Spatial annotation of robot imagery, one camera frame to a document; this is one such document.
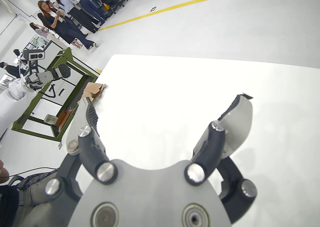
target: cardboard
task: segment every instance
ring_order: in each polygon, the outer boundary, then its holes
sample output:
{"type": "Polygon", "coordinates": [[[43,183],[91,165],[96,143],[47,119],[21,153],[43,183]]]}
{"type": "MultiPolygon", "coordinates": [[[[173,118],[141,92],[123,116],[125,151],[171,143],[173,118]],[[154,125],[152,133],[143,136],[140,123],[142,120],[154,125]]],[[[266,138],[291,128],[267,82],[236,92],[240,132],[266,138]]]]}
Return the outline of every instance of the cardboard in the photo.
{"type": "Polygon", "coordinates": [[[78,104],[80,104],[80,101],[83,98],[90,98],[91,101],[93,101],[95,98],[100,98],[103,89],[106,87],[105,84],[98,84],[98,83],[92,83],[89,82],[87,86],[85,87],[81,99],[78,101],[78,104]]]}
{"type": "Polygon", "coordinates": [[[73,109],[70,109],[70,110],[68,110],[68,111],[66,112],[66,115],[65,115],[63,121],[62,121],[61,124],[59,125],[59,132],[61,132],[61,129],[62,129],[63,125],[65,124],[66,120],[69,118],[69,116],[70,116],[70,114],[71,114],[72,111],[73,111],[73,109]]]}
{"type": "Polygon", "coordinates": [[[66,116],[66,114],[67,114],[67,111],[66,110],[63,110],[61,113],[60,113],[60,115],[59,115],[59,117],[58,117],[58,120],[57,120],[57,122],[56,122],[56,126],[60,126],[60,124],[62,123],[62,121],[63,121],[63,119],[64,119],[64,117],[66,116]]]}

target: plaid shirt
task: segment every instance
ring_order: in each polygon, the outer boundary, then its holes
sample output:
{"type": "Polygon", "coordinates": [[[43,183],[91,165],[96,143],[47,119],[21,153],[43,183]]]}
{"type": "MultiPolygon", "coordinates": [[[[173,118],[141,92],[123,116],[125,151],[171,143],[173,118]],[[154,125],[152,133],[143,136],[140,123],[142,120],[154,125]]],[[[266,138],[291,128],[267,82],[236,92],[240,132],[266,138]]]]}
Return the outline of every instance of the plaid shirt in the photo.
{"type": "Polygon", "coordinates": [[[43,180],[45,177],[50,176],[51,174],[57,172],[58,168],[51,171],[51,172],[46,172],[46,173],[39,173],[39,174],[33,174],[28,177],[26,177],[24,180],[22,180],[18,185],[17,189],[19,190],[25,190],[31,185],[40,182],[43,180]]]}

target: white table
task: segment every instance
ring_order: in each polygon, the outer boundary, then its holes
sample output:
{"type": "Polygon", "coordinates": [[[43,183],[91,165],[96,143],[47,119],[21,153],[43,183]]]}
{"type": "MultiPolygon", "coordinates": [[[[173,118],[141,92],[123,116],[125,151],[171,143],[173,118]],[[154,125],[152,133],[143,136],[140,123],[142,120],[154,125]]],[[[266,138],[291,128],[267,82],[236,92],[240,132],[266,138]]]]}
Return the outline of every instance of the white table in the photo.
{"type": "MultiPolygon", "coordinates": [[[[205,128],[237,94],[253,125],[231,156],[258,197],[236,226],[317,226],[320,71],[232,60],[114,55],[97,83],[97,129],[110,159],[160,169],[190,159],[205,128]]],[[[91,176],[82,167],[85,190],[91,176]]],[[[217,192],[220,176],[209,181],[217,192]]]]}

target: white pants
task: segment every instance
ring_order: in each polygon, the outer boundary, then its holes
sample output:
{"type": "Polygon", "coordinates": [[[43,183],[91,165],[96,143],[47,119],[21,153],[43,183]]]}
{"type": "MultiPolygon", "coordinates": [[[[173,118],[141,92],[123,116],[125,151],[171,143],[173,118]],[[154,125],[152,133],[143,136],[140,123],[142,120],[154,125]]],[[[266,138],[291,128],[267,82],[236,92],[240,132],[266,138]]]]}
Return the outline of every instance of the white pants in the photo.
{"type": "Polygon", "coordinates": [[[62,49],[67,49],[68,46],[66,46],[62,41],[60,41],[56,36],[54,36],[52,33],[49,33],[47,35],[48,40],[53,41],[55,44],[59,45],[62,49]]]}

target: black cable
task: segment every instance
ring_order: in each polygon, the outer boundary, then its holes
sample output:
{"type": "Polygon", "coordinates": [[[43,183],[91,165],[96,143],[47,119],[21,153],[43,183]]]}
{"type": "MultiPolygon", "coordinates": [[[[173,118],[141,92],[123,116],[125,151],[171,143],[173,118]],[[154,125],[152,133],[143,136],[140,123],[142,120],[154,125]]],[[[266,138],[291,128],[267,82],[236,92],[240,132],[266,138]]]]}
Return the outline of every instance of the black cable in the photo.
{"type": "Polygon", "coordinates": [[[48,169],[52,169],[52,170],[56,169],[56,168],[52,168],[52,167],[38,167],[38,168],[34,168],[34,169],[31,169],[31,170],[28,170],[28,171],[25,171],[25,172],[22,172],[22,173],[19,173],[19,174],[15,174],[15,175],[12,175],[12,176],[18,176],[18,175],[21,175],[21,174],[24,174],[24,173],[27,173],[27,172],[30,172],[30,171],[33,171],[33,170],[42,169],[42,168],[48,168],[48,169]]]}
{"type": "Polygon", "coordinates": [[[46,93],[43,93],[43,92],[41,92],[41,91],[39,91],[39,93],[41,93],[41,94],[43,94],[43,95],[45,95],[45,96],[47,96],[47,97],[49,97],[49,98],[55,98],[55,97],[56,97],[56,92],[55,92],[54,85],[52,84],[51,87],[52,87],[52,91],[53,91],[53,93],[54,93],[53,96],[47,95],[46,93]]]}

